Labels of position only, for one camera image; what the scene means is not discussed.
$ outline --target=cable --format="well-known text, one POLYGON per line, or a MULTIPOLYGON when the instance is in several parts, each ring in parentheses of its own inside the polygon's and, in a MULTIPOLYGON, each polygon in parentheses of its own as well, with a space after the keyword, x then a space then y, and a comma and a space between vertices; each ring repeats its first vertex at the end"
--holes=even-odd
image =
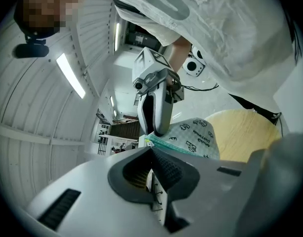
POLYGON ((171 76, 174 79, 174 87, 172 87, 172 91, 175 92, 175 91, 178 91, 179 89, 181 89, 182 84, 180 82, 179 75, 176 72, 169 70, 169 69, 168 69, 168 74, 169 74, 169 76, 171 76))
POLYGON ((183 85, 183 87, 184 87, 185 89, 192 90, 192 91, 211 91, 211 90, 213 90, 213 89, 218 88, 219 85, 216 83, 216 84, 214 85, 214 87, 213 87, 213 88, 210 88, 210 89, 197 89, 197 88, 195 88, 195 87, 193 87, 193 86, 185 86, 185 85, 183 85))
POLYGON ((294 20, 290 17, 290 15, 286 9, 283 8, 283 11, 284 11, 284 14, 285 14, 285 17, 287 20, 287 24, 289 27, 291 41, 292 41, 292 43, 294 42, 294 60, 295 60, 295 64, 297 64, 299 56, 302 57, 302 50, 301 50, 301 46, 300 46, 299 36, 298 36, 298 33, 295 28, 294 20))
POLYGON ((280 120, 280 125, 281 125, 281 134, 282 134, 282 138, 283 138, 284 136, 283 136, 283 127, 282 127, 281 117, 279 117, 279 120, 280 120))

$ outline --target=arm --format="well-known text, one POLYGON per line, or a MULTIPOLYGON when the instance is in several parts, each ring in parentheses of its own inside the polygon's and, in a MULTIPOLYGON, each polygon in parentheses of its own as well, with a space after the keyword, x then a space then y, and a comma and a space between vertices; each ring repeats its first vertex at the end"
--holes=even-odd
POLYGON ((178 72, 190 52, 191 43, 181 36, 173 42, 172 45, 173 48, 169 58, 169 64, 175 72, 178 72))
POLYGON ((155 36, 158 41, 160 41, 162 46, 172 44, 173 49, 169 58, 169 64, 175 72, 181 68, 191 49, 191 43, 188 40, 175 31, 159 25, 148 17, 143 17, 124 9, 116 9, 121 18, 147 30, 150 34, 155 36))

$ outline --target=fluorescent light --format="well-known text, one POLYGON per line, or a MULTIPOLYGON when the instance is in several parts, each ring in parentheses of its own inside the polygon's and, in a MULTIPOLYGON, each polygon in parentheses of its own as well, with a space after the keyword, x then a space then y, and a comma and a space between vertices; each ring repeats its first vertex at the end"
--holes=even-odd
POLYGON ((178 117, 180 117, 182 115, 182 113, 180 112, 180 113, 178 113, 178 114, 175 114, 173 117, 172 117, 172 119, 176 119, 176 118, 178 118, 178 117))
POLYGON ((73 73, 64 53, 60 55, 60 57, 57 59, 57 63, 59 65, 59 68, 65 75, 65 77, 68 79, 71 86, 74 88, 74 90, 78 93, 78 95, 81 98, 84 98, 86 92, 84 91, 78 79, 76 78, 75 74, 73 73))
POLYGON ((115 34, 115 52, 118 49, 118 35, 120 33, 119 31, 120 31, 120 23, 117 23, 116 24, 116 34, 115 34))
POLYGON ((111 100, 112 106, 114 107, 113 97, 110 97, 110 100, 111 100))

